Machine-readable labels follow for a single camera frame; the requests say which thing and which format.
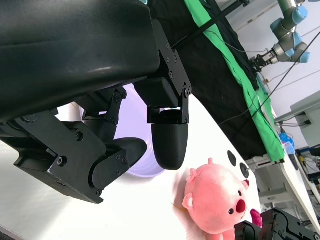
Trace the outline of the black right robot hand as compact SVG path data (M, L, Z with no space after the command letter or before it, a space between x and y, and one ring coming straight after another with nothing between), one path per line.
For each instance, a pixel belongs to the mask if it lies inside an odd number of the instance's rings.
M236 240L318 240L320 235L300 220L275 207L261 214L262 227L248 221L234 226Z

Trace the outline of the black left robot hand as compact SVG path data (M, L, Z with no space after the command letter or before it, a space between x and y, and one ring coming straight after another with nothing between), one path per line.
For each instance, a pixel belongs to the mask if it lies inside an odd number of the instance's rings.
M0 3L0 139L15 166L65 196L102 191L147 151L115 139L125 86L147 107L157 163L183 165L192 86L180 56L138 0Z

